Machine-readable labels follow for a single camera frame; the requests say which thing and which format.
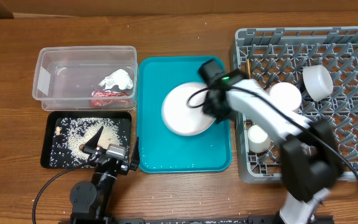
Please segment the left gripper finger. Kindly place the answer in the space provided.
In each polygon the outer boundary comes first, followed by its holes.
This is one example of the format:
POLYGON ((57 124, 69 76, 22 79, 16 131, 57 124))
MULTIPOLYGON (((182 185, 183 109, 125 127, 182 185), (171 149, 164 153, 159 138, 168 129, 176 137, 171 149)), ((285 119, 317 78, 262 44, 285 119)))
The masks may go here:
POLYGON ((139 167, 139 163, 140 163, 139 137, 137 137, 134 145, 134 150, 132 152, 131 163, 129 166, 130 170, 136 171, 137 168, 139 167))
POLYGON ((96 149, 98 146, 98 141, 101 137, 104 127, 101 126, 98 132, 88 141, 85 143, 84 149, 96 149))

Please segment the rice food scraps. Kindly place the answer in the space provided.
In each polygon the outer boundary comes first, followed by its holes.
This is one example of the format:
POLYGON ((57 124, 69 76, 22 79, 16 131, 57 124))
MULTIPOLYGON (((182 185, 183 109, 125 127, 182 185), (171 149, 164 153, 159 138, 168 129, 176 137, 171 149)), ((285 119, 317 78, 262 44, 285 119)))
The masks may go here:
POLYGON ((67 169, 87 161, 80 146, 103 128, 98 146, 110 144, 129 147, 131 121, 128 118, 59 118, 55 123, 52 146, 47 156, 48 168, 67 169))

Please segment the large pink plate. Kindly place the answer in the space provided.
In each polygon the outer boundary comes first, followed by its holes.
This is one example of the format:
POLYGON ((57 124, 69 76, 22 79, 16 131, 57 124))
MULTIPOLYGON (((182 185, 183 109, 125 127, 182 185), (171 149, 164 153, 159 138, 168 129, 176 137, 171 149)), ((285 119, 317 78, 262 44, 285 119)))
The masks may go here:
POLYGON ((181 136, 195 136, 214 123, 215 118, 204 114, 201 106, 188 106, 190 96, 206 87, 204 83, 188 82, 175 87, 165 97, 162 104, 162 119, 170 131, 181 136))

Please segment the red foil snack wrapper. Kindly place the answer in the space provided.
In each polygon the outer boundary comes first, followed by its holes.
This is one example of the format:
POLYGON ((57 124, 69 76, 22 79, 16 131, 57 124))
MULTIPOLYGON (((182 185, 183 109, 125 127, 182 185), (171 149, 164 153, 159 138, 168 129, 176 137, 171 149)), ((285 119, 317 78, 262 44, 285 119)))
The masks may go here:
POLYGON ((89 105, 95 107, 107 106, 113 103, 120 103, 123 105, 128 105, 130 103, 128 99, 124 99, 127 94, 123 91, 94 90, 91 96, 93 98, 98 98, 98 100, 89 101, 89 105))

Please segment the wooden chopstick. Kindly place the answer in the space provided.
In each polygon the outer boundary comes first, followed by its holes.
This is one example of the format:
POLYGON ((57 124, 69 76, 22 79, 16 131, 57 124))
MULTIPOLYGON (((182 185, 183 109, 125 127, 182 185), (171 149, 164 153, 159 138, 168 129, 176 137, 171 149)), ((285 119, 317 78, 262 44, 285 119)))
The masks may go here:
POLYGON ((247 65, 246 65, 246 68, 247 68, 247 75, 248 75, 248 79, 251 78, 251 71, 250 71, 250 60, 249 58, 247 58, 247 65))

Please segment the white cup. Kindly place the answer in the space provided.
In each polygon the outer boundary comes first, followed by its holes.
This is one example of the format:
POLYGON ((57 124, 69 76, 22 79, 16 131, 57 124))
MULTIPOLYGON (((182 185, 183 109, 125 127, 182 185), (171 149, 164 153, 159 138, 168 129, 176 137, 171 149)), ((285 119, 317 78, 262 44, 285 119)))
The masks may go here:
POLYGON ((268 134, 258 125, 252 125, 247 131, 249 150, 254 153, 266 151, 271 144, 268 134))

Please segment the white napkin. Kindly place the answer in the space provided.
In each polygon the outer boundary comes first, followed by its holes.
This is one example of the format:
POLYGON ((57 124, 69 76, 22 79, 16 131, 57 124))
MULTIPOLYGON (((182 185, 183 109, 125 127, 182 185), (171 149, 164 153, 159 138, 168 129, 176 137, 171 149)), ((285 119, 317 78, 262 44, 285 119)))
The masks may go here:
POLYGON ((99 86, 103 87, 104 90, 113 89, 115 86, 120 90, 130 90, 134 86, 133 80, 124 69, 119 69, 106 76, 100 83, 99 86))

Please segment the small pink plate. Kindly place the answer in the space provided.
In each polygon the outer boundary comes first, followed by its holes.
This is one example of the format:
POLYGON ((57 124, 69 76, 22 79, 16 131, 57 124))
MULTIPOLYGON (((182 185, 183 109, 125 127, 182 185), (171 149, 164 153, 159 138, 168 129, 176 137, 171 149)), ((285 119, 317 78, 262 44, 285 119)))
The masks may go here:
POLYGON ((297 87, 291 83, 281 82, 268 89, 271 99, 279 106, 298 112, 301 106, 301 93, 297 87))

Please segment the grey bowl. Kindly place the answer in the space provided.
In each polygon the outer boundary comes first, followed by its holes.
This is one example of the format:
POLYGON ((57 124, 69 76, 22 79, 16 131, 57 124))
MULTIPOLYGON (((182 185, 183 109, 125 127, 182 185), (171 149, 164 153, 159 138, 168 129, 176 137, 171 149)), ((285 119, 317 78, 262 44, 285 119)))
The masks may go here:
POLYGON ((333 81, 329 71, 322 65, 303 68, 303 83, 314 101, 321 101, 333 92, 333 81))

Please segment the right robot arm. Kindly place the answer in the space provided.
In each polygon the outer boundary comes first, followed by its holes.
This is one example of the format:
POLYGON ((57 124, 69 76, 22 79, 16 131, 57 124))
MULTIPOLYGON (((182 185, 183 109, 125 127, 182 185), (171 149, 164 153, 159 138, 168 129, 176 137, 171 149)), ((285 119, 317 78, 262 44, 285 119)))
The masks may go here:
POLYGON ((331 126, 315 122, 274 102, 257 81, 239 70, 226 73, 216 60, 198 73, 207 85, 206 115, 217 122, 242 113, 259 125, 279 148, 282 183, 288 191, 275 223, 311 223, 320 203, 344 172, 331 126))

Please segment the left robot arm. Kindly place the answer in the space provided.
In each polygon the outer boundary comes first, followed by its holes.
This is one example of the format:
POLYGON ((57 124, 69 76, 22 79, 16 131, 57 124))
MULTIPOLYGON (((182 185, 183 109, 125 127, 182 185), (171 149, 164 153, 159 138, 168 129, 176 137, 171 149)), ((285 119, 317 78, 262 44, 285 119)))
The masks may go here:
POLYGON ((118 175, 127 175, 137 170, 140 163, 139 145, 136 144, 131 160, 126 161, 128 149, 115 144, 107 148, 98 145, 103 132, 98 132, 80 149, 89 155, 95 165, 90 181, 81 181, 71 189, 70 202, 73 206, 70 223, 117 223, 107 212, 112 188, 118 175))

